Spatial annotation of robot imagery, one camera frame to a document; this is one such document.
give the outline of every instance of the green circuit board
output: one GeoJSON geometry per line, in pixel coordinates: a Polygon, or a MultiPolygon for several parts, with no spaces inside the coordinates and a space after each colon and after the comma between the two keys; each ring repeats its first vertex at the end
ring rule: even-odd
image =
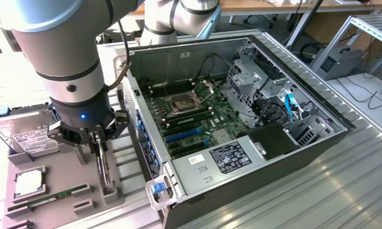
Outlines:
{"type": "Polygon", "coordinates": [[[222,101],[224,95],[216,87],[212,87],[212,90],[213,93],[204,85],[193,88],[197,99],[202,100],[200,104],[194,103],[194,100],[192,101],[196,106],[190,105],[190,92],[181,92],[157,98],[144,94],[153,121],[157,125],[168,153],[173,158],[185,156],[202,148],[213,147],[224,141],[235,139],[237,134],[247,129],[231,105],[226,101],[222,101]],[[174,103],[177,107],[184,109],[181,114],[173,114],[174,103]],[[178,140],[166,143],[169,138],[196,129],[198,134],[181,137],[178,140]]]}

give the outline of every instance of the metal rack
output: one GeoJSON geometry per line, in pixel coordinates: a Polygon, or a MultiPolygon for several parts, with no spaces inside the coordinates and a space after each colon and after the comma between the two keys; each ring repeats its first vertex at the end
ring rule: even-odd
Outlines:
{"type": "MultiPolygon", "coordinates": [[[[372,36],[382,42],[382,14],[349,16],[344,21],[340,29],[337,30],[324,52],[312,61],[311,63],[312,71],[316,72],[317,68],[320,67],[321,63],[324,62],[328,56],[331,49],[337,44],[339,40],[341,39],[351,25],[353,25],[357,28],[357,31],[356,35],[348,40],[347,45],[351,45],[355,42],[362,32],[366,32],[370,36],[372,36]]],[[[376,64],[371,67],[370,72],[374,72],[380,64],[382,64],[382,58],[379,59],[376,64]]]]}

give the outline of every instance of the hard drive label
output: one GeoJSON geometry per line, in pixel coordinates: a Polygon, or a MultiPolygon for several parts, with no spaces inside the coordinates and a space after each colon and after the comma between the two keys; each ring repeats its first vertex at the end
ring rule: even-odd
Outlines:
{"type": "Polygon", "coordinates": [[[209,150],[209,153],[222,174],[226,174],[252,163],[239,145],[239,142],[232,142],[213,150],[209,150]]]}
{"type": "Polygon", "coordinates": [[[11,136],[26,153],[38,153],[43,150],[57,148],[54,140],[46,136],[47,130],[34,130],[11,136]]]}

